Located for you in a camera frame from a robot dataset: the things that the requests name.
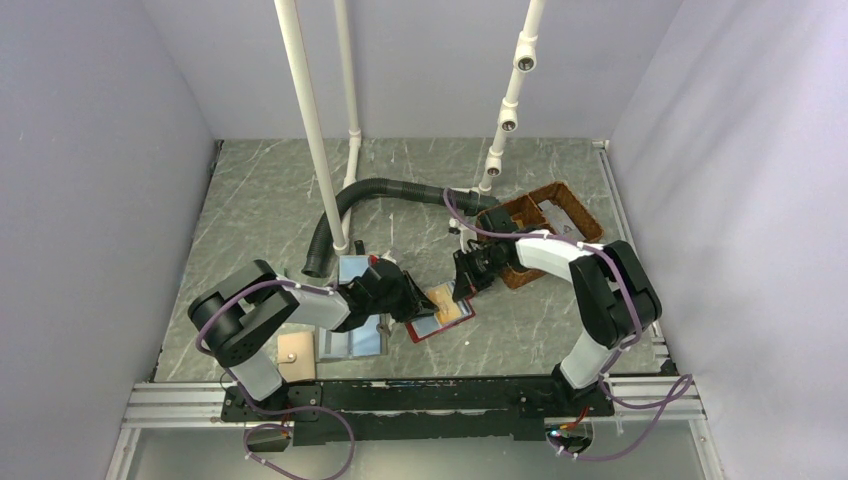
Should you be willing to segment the gold VIP card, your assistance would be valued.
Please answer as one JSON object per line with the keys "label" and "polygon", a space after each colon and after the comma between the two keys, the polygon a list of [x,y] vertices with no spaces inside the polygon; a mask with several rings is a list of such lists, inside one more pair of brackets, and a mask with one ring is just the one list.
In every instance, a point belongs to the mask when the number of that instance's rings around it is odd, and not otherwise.
{"label": "gold VIP card", "polygon": [[465,316],[461,305],[453,299],[453,290],[453,284],[447,282],[426,292],[428,299],[437,307],[434,316],[440,326],[452,324]]}

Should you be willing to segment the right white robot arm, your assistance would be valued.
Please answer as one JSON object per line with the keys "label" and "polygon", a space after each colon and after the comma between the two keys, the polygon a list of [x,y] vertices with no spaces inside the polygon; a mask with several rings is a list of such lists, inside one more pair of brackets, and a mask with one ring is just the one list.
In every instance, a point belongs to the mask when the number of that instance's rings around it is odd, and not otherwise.
{"label": "right white robot arm", "polygon": [[662,303],[633,247],[621,240],[604,245],[575,241],[545,228],[506,233],[487,231],[465,220],[459,223],[488,240],[481,249],[458,253],[455,298],[482,291],[485,275],[515,263],[572,285],[582,331],[554,367],[557,383],[550,392],[557,411],[578,413],[617,354],[639,342],[662,316]]}

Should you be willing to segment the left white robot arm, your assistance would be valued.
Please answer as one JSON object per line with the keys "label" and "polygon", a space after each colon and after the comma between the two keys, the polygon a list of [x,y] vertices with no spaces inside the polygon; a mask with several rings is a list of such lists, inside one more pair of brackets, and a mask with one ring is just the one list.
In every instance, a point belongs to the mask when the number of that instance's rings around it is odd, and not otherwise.
{"label": "left white robot arm", "polygon": [[408,323],[438,310],[407,271],[371,256],[361,274],[329,288],[298,283],[254,260],[196,297],[187,316],[198,331],[196,348],[244,388],[258,417],[272,420],[286,409],[287,385],[262,350],[285,322],[345,333],[374,315]]}

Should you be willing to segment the red leather card holder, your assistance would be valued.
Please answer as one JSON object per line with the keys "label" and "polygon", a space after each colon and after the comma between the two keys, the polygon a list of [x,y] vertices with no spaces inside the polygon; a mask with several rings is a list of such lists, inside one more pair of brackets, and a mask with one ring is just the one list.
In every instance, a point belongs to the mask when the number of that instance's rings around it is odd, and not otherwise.
{"label": "red leather card holder", "polygon": [[468,300],[455,302],[452,298],[455,288],[453,280],[425,291],[437,311],[429,317],[420,317],[406,325],[407,333],[414,344],[420,343],[443,331],[451,329],[476,316]]}

